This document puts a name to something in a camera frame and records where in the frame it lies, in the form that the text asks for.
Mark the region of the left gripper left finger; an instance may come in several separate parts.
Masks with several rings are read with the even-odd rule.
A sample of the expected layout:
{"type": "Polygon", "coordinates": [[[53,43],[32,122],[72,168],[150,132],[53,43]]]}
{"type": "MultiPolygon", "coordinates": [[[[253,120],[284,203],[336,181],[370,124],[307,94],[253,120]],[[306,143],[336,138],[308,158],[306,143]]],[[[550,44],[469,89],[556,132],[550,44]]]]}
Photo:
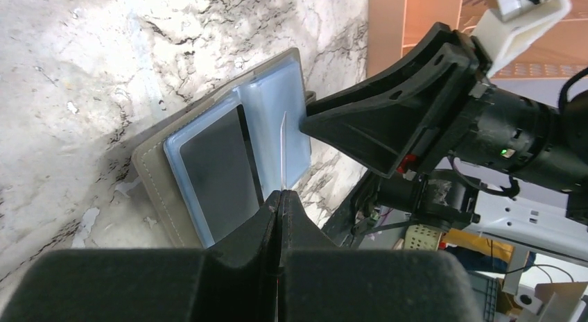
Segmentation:
{"type": "Polygon", "coordinates": [[[2,321],[276,321],[281,192],[217,244],[53,251],[26,272],[2,321]]]}

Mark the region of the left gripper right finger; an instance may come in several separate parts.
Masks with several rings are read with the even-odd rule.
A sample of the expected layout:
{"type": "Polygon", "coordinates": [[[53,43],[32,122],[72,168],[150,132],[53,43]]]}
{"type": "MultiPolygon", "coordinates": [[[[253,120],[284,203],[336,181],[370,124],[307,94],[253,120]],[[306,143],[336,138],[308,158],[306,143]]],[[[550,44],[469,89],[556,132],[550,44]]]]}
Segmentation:
{"type": "Polygon", "coordinates": [[[481,321],[466,271],[445,252],[335,245],[298,194],[280,192],[280,321],[481,321]]]}

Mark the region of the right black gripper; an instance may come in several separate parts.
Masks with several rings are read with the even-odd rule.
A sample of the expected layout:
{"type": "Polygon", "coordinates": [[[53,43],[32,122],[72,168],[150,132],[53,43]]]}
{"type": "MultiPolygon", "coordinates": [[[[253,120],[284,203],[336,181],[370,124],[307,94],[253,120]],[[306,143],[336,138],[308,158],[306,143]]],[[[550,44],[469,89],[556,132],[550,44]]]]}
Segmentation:
{"type": "Polygon", "coordinates": [[[394,208],[409,213],[404,226],[516,246],[585,246],[587,93],[558,112],[494,90],[449,148],[480,72],[480,42],[438,22],[389,68],[308,104],[300,130],[384,177],[360,180],[357,210],[394,208]],[[445,155],[449,169],[426,173],[445,155]]]}

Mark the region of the taupe leather card holder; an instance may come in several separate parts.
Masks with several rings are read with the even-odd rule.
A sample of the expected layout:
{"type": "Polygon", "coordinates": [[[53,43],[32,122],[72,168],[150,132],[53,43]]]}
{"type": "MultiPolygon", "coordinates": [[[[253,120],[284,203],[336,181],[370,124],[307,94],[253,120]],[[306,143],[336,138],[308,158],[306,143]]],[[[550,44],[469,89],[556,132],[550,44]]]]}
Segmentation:
{"type": "Polygon", "coordinates": [[[132,153],[174,247],[207,248],[311,166],[300,52],[289,48],[229,80],[132,153]]]}

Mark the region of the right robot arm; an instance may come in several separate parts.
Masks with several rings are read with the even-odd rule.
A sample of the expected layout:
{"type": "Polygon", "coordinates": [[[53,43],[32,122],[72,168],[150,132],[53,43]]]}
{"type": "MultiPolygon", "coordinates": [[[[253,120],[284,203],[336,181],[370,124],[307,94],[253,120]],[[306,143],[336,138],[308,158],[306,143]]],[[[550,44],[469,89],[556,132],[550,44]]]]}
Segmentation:
{"type": "Polygon", "coordinates": [[[587,93],[549,106],[498,88],[476,36],[436,23],[386,70],[308,104],[300,130],[366,167],[327,223],[350,246],[380,207],[587,263],[587,93]]]}

